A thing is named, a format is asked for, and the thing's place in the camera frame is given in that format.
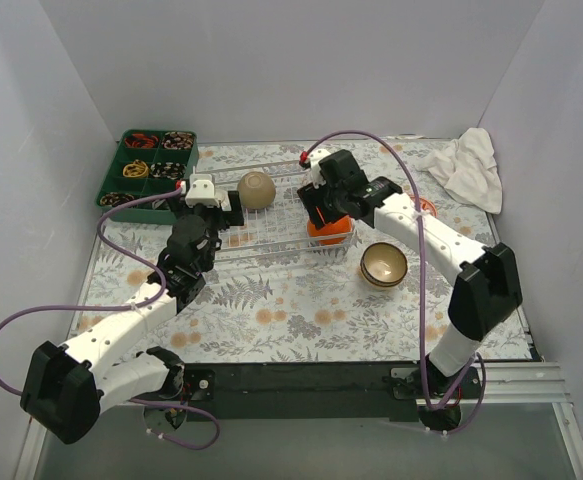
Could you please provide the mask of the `olive tan bowl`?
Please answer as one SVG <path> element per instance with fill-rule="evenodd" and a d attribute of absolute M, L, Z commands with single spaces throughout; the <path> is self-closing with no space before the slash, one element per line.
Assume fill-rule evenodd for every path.
<path fill-rule="evenodd" d="M 259 171 L 250 171 L 243 175 L 237 190 L 242 206 L 251 210 L 269 207 L 276 197 L 276 187 L 272 178 Z"/>

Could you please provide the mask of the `white wire dish rack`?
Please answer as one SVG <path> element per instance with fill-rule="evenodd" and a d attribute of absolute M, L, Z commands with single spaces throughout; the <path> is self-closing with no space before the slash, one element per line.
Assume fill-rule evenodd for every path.
<path fill-rule="evenodd" d="M 308 178 L 293 160 L 204 158 L 199 171 L 211 174 L 215 185 L 224 190 L 235 190 L 245 174 L 260 171 L 271 178 L 276 190 L 271 205 L 260 210 L 244 208 L 244 224 L 220 233 L 217 269 L 338 262 L 357 243 L 354 227 L 341 235 L 313 237 L 308 233 L 309 217 L 297 195 Z"/>

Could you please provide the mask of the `white bowl red wreath pattern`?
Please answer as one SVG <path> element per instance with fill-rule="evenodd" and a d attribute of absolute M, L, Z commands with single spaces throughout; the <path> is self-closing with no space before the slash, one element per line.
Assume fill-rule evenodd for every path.
<path fill-rule="evenodd" d="M 437 208 L 435 207 L 435 205 L 432 202 L 430 202 L 426 198 L 423 198 L 423 197 L 420 198 L 420 205 L 421 205 L 421 209 L 423 211 L 427 212 L 428 214 L 430 214 L 433 217 L 437 216 Z"/>

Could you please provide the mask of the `black gold pattern bowl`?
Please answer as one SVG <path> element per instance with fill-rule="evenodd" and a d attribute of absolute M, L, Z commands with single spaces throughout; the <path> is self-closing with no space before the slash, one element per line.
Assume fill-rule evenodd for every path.
<path fill-rule="evenodd" d="M 408 271 L 408 261 L 406 255 L 397 246 L 377 242 L 364 250 L 360 259 L 360 268 Z"/>

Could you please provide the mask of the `cream bird pattern bowl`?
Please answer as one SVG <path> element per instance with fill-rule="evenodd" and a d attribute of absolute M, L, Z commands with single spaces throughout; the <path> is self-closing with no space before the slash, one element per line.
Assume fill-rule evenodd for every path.
<path fill-rule="evenodd" d="M 365 269 L 360 268 L 361 278 L 370 286 L 380 290 L 388 290 L 396 288 L 400 285 L 407 270 L 389 270 L 389 269 Z"/>

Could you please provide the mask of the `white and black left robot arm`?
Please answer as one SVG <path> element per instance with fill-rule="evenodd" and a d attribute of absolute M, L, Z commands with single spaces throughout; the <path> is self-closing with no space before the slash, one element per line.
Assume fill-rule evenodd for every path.
<path fill-rule="evenodd" d="M 65 444 L 84 437 L 108 409 L 136 397 L 179 401 L 185 363 L 151 347 L 127 362 L 121 357 L 200 294 L 220 249 L 221 231 L 244 223 L 237 191 L 218 189 L 214 199 L 186 195 L 157 270 L 117 311 L 60 346 L 45 342 L 33 353 L 20 405 Z"/>

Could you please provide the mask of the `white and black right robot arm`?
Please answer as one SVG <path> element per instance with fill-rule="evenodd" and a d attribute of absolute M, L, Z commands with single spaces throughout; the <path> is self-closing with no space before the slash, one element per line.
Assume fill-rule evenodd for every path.
<path fill-rule="evenodd" d="M 521 305 L 513 250 L 488 247 L 425 213 L 413 193 L 385 177 L 367 178 L 352 153 L 303 153 L 308 172 L 298 196 L 318 228 L 344 217 L 360 220 L 418 253 L 450 283 L 450 325 L 432 350 L 422 350 L 413 380 L 419 393 L 449 400 L 490 332 Z"/>

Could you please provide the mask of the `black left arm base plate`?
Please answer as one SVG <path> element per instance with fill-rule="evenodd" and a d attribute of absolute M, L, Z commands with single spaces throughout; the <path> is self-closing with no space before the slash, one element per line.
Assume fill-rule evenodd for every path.
<path fill-rule="evenodd" d="M 135 398 L 154 402 L 180 402 L 212 400 L 215 386 L 212 369 L 185 368 L 169 373 L 159 388 L 135 395 Z"/>

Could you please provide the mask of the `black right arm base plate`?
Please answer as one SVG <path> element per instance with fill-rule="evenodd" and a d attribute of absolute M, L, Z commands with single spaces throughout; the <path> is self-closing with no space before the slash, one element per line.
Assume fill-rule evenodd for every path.
<path fill-rule="evenodd" d="M 451 377 L 445 377 L 435 367 L 429 365 L 427 367 L 427 383 L 431 399 L 442 399 L 459 377 L 460 373 L 456 373 Z M 391 385 L 394 389 L 394 393 L 400 399 L 424 398 L 421 372 L 419 368 L 410 371 L 404 369 L 393 369 L 391 371 Z M 477 369 L 470 367 L 463 376 L 461 382 L 457 385 L 457 388 L 451 394 L 450 399 L 455 400 L 458 395 L 462 398 L 477 399 L 481 388 L 482 385 Z"/>

